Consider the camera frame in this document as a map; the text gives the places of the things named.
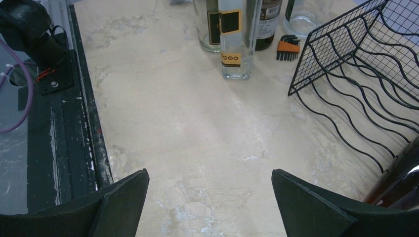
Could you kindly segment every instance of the red wire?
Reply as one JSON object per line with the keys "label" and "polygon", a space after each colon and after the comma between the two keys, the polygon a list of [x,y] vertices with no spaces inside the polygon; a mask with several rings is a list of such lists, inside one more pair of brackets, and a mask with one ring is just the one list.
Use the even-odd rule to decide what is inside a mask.
{"label": "red wire", "polygon": [[55,69],[54,70],[52,70],[51,72],[47,72],[48,70],[50,70],[51,68],[48,68],[47,70],[45,70],[45,71],[43,71],[43,72],[41,72],[39,75],[38,75],[38,78],[37,78],[37,80],[35,81],[35,82],[39,82],[39,80],[40,79],[42,79],[42,78],[44,78],[44,77],[46,77],[46,76],[48,76],[48,75],[50,75],[50,74],[53,74],[54,72],[55,72]]}

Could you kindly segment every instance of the wire wine rack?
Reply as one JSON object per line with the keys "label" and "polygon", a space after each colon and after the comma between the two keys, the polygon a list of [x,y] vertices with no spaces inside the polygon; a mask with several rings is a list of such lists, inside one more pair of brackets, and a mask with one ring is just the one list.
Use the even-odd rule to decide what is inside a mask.
{"label": "wire wine rack", "polygon": [[[370,0],[308,35],[290,85],[289,96],[382,173],[380,160],[419,134],[418,33],[419,0]],[[378,155],[350,142],[342,124]]]}

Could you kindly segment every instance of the black bottle label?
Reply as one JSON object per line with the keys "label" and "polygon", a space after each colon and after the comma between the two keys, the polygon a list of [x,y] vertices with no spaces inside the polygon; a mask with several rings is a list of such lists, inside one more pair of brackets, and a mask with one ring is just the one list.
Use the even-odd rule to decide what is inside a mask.
{"label": "black bottle label", "polygon": [[242,31],[242,10],[219,11],[221,35],[229,35]]}
{"label": "black bottle label", "polygon": [[218,11],[208,12],[209,44],[220,45],[220,20]]}
{"label": "black bottle label", "polygon": [[290,21],[290,19],[291,19],[291,13],[293,12],[294,2],[295,2],[295,0],[289,0],[288,1],[287,9],[285,10],[285,19],[287,21]]}

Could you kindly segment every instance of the dark glass bottle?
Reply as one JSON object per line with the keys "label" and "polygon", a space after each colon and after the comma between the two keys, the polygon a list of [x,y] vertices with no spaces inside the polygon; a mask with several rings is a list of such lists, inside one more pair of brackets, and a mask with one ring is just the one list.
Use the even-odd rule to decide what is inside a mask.
{"label": "dark glass bottle", "polygon": [[267,49],[273,42],[279,23],[281,5],[282,0],[263,0],[259,32],[256,37],[256,51]]}
{"label": "dark glass bottle", "polygon": [[364,202],[401,210],[419,206],[419,137],[394,158]]}

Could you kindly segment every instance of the glass bottle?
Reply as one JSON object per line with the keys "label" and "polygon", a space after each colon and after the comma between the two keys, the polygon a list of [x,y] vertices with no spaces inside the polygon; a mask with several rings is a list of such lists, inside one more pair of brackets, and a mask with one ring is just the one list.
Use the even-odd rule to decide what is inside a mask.
{"label": "glass bottle", "polygon": [[194,0],[198,39],[206,51],[220,52],[218,0]]}
{"label": "glass bottle", "polygon": [[249,79],[262,0],[219,0],[222,74]]}
{"label": "glass bottle", "polygon": [[284,30],[300,39],[329,20],[332,0],[289,0],[285,10]]}
{"label": "glass bottle", "polygon": [[419,206],[419,137],[394,158],[364,202],[402,210]]}
{"label": "glass bottle", "polygon": [[282,0],[263,0],[256,37],[256,51],[267,49],[272,44],[279,23],[281,5]]}

